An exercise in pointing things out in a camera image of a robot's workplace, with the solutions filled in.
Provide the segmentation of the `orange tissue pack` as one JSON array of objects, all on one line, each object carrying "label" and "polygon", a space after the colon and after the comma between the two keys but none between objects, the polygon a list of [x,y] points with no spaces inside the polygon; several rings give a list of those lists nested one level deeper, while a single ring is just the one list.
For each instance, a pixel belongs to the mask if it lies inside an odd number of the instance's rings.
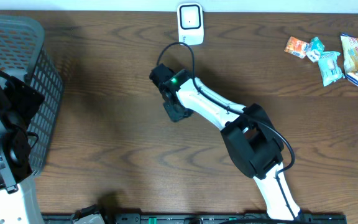
[{"label": "orange tissue pack", "polygon": [[292,54],[294,56],[297,56],[299,58],[305,58],[306,57],[306,50],[309,46],[309,43],[304,42],[300,39],[297,39],[295,37],[290,37],[284,51],[286,53]]}]

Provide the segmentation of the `teal tissue pack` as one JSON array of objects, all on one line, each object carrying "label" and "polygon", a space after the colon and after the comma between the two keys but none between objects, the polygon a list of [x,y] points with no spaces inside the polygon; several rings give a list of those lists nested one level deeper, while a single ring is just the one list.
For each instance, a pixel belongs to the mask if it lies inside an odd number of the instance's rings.
[{"label": "teal tissue pack", "polygon": [[311,39],[308,48],[306,49],[306,56],[313,62],[320,59],[321,54],[324,52],[324,44],[318,37]]}]

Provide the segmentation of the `teal wrapper packet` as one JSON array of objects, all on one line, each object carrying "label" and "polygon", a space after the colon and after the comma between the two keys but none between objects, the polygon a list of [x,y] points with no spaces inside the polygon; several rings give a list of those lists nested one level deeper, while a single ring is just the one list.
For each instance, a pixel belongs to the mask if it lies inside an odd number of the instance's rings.
[{"label": "teal wrapper packet", "polygon": [[344,74],[337,64],[339,52],[329,51],[323,52],[319,58],[318,66],[321,72],[323,86],[328,86],[344,78]]}]

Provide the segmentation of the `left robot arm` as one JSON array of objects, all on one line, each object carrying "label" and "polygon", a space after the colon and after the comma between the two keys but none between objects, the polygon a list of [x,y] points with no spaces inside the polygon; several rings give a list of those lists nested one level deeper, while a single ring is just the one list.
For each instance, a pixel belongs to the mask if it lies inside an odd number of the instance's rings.
[{"label": "left robot arm", "polygon": [[29,156],[32,118],[44,96],[0,70],[0,223],[43,223]]}]

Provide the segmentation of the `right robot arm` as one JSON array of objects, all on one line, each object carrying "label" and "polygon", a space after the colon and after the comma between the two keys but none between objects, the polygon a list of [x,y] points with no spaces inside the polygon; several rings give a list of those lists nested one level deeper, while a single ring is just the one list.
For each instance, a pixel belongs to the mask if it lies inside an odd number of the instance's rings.
[{"label": "right robot arm", "polygon": [[164,99],[173,122],[198,113],[217,127],[229,157],[246,177],[254,179],[276,220],[300,220],[301,209],[291,196],[284,172],[282,151],[289,143],[280,135],[264,109],[233,103],[206,87],[188,70],[175,73],[164,64],[149,75]]}]

